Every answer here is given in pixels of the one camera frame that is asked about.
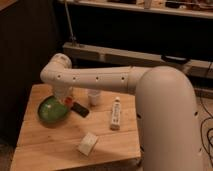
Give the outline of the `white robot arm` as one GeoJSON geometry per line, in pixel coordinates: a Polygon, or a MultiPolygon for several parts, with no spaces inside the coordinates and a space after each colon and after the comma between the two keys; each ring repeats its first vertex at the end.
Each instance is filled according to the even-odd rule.
{"type": "Polygon", "coordinates": [[[196,96],[183,72],[169,66],[73,69],[69,57],[59,53],[40,78],[58,99],[71,87],[133,95],[143,171],[204,171],[196,96]]]}

